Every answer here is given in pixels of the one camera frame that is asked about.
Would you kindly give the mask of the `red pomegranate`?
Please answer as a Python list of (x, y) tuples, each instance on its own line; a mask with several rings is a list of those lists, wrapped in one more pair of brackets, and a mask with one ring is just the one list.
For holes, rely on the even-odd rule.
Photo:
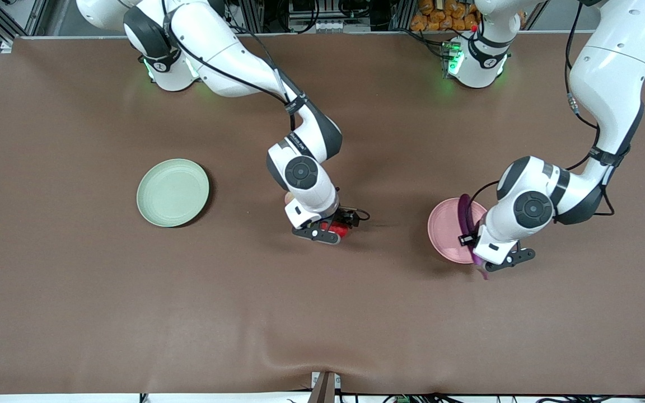
[(343, 239), (348, 234), (350, 228), (350, 225), (339, 221), (320, 222), (320, 229), (323, 232), (336, 234), (340, 239)]

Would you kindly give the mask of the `long purple eggplant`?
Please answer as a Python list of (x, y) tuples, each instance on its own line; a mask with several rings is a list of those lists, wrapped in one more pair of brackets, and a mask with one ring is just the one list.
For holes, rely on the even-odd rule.
[[(457, 205), (457, 217), (459, 220), (459, 227), (461, 231), (474, 230), (477, 229), (477, 222), (473, 218), (473, 200), (469, 194), (462, 194), (459, 197)], [(473, 264), (476, 266), (476, 269), (479, 273), (482, 274), (484, 280), (489, 280), (489, 273), (484, 270), (484, 261), (474, 253), (474, 249), (469, 249), (465, 247), (470, 252), (471, 258), (473, 258)]]

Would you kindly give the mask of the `pink round plate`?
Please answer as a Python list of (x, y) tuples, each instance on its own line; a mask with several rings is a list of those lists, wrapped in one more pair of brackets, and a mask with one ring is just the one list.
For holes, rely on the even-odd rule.
[(464, 246), (459, 241), (459, 237), (470, 233), (461, 226), (461, 202), (469, 202), (469, 195), (446, 199), (433, 209), (428, 217), (428, 237), (435, 250), (451, 262), (482, 266), (482, 259), (473, 253), (474, 247)]

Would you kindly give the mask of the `pale green round plate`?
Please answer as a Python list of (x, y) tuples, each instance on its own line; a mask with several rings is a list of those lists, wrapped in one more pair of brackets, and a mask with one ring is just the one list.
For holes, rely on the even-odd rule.
[(152, 167), (138, 184), (141, 217), (164, 228), (179, 227), (197, 217), (212, 192), (205, 169), (189, 159), (174, 158)]

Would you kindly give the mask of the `brown table cover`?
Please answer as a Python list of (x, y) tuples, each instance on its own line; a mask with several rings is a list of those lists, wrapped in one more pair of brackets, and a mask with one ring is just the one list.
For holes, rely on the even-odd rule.
[[(586, 154), (564, 35), (518, 36), (483, 90), (405, 34), (263, 41), (343, 132), (325, 169), (371, 219), (338, 245), (290, 231), (265, 165), (289, 120), (269, 95), (160, 90), (125, 39), (0, 55), (0, 393), (297, 390), (327, 370), (377, 395), (645, 395), (645, 112), (614, 216), (547, 226), (522, 243), (534, 260), (489, 280), (427, 235), (438, 202), (515, 159)], [(174, 158), (212, 192), (164, 228), (136, 192)]]

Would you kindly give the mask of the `bag of orange items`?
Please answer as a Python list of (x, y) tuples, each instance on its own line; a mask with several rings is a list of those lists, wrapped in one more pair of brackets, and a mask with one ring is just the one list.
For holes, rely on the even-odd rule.
[(473, 0), (415, 0), (412, 31), (476, 30), (482, 15)]

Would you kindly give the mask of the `grey metal bracket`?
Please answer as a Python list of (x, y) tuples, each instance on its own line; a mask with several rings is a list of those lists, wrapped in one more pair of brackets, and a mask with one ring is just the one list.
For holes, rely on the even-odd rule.
[(340, 375), (334, 372), (312, 372), (311, 388), (307, 403), (339, 403)]

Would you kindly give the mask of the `aluminium frame post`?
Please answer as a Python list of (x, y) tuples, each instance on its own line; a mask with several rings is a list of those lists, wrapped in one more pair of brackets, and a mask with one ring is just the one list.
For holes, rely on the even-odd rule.
[(264, 0), (240, 0), (240, 8), (245, 27), (254, 34), (262, 33), (264, 26)]
[(412, 18), (414, 18), (418, 10), (417, 0), (391, 0), (389, 30), (409, 30)]

